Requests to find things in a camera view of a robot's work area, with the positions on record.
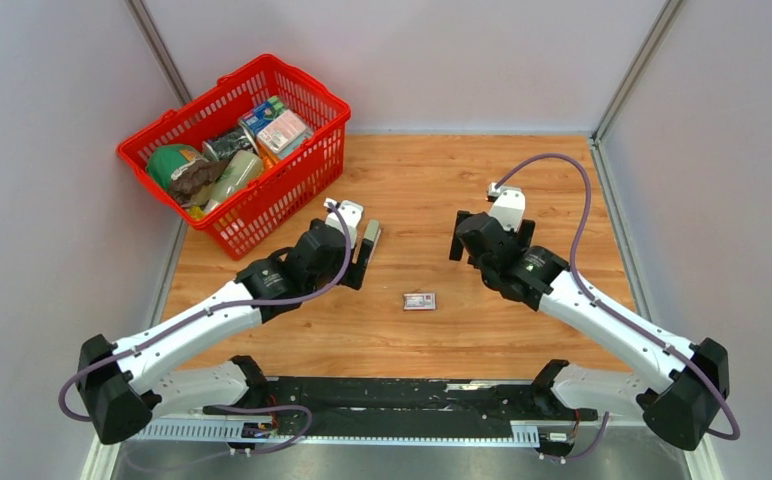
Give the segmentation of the small red white staple box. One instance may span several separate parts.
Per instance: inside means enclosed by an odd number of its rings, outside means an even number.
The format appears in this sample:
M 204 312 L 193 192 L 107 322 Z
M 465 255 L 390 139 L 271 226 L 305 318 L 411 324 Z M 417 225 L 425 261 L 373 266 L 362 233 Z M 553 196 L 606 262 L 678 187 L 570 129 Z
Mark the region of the small red white staple box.
M 403 295 L 403 309 L 405 311 L 435 311 L 437 308 L 436 294 L 406 293 Z

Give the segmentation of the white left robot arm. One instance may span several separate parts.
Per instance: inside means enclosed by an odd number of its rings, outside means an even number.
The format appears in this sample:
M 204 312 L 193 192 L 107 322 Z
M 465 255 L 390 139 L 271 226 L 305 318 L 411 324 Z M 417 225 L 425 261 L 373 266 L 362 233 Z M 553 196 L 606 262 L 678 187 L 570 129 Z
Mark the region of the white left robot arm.
M 315 219 L 297 244 L 251 262 L 213 295 L 167 322 L 114 342 L 98 334 L 80 348 L 69 380 L 104 445 L 125 441 L 152 420 L 204 407 L 261 411 L 268 389 L 257 366 L 236 357 L 182 370 L 220 341 L 300 308 L 335 286 L 358 290 L 381 234 L 376 220 L 361 238 L 354 212 Z

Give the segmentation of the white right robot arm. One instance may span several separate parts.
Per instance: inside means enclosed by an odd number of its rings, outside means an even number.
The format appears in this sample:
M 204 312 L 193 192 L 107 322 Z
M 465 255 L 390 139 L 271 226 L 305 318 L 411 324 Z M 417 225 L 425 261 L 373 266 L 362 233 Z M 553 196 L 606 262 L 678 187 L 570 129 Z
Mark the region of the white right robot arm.
M 487 213 L 458 212 L 449 257 L 466 257 L 487 288 L 575 328 L 630 367 L 622 374 L 549 362 L 532 392 L 543 417 L 580 408 L 636 417 L 685 451 L 713 432 L 730 392 L 728 351 L 719 342 L 695 343 L 651 324 Z

